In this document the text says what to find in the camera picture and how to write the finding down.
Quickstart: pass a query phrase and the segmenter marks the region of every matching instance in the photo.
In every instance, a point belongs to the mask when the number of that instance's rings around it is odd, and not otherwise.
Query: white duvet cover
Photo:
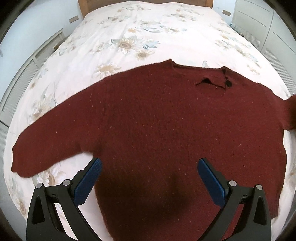
[[[32,79],[12,119],[4,151],[4,177],[10,196],[25,219],[38,182],[48,186],[72,179],[92,155],[82,153],[32,178],[21,178],[11,172],[12,147],[19,134],[47,111],[104,77],[167,59],[188,66],[226,66],[269,87],[282,99],[290,96],[264,56],[208,7],[130,1],[97,9],[85,17]],[[294,132],[285,131],[283,142],[287,168],[279,216],[272,220],[273,240],[285,223],[296,186]],[[59,205],[57,210],[67,234],[75,238]],[[112,240],[94,190],[80,210],[103,241]]]

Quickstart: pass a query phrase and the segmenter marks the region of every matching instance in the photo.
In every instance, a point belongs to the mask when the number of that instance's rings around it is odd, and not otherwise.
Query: bed mattress
[[[37,183],[58,185],[64,179],[72,179],[92,154],[81,153],[34,177],[21,178],[11,172],[12,147],[19,134],[47,111],[104,77],[167,59],[187,66],[226,66],[267,86],[282,99],[290,97],[283,80],[265,57],[208,7],[132,1],[97,9],[84,18],[32,79],[12,119],[4,151],[4,179],[24,219]],[[296,187],[293,131],[284,132],[283,144],[287,166],[279,215],[272,220],[273,240],[282,230]],[[66,233],[75,238],[61,207],[56,207]],[[94,189],[79,209],[103,241],[112,240]]]

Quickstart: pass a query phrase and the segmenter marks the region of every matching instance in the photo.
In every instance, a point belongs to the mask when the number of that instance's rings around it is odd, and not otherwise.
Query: red sweater
[[[115,241],[194,241],[219,210],[196,171],[202,157],[239,185],[261,184],[277,216],[295,100],[226,67],[142,66],[93,84],[25,129],[12,171],[30,177],[91,152],[103,161],[95,189]]]

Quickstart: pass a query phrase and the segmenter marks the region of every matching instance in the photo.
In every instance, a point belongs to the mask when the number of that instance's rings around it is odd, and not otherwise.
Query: hole in sweater
[[[197,90],[208,98],[221,98],[224,96],[225,88],[215,85],[209,78],[204,78],[202,82],[195,84]]]

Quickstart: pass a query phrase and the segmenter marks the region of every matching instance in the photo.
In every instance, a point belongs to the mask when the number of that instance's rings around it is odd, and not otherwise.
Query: cabinet door
[[[279,73],[291,94],[296,94],[296,41],[275,13],[261,53]]]
[[[58,31],[31,55],[15,75],[0,103],[0,120],[6,126],[10,126],[17,104],[32,78],[52,53],[54,53],[54,47],[64,39],[62,30]]]
[[[263,0],[237,0],[231,26],[260,51],[273,13]]]

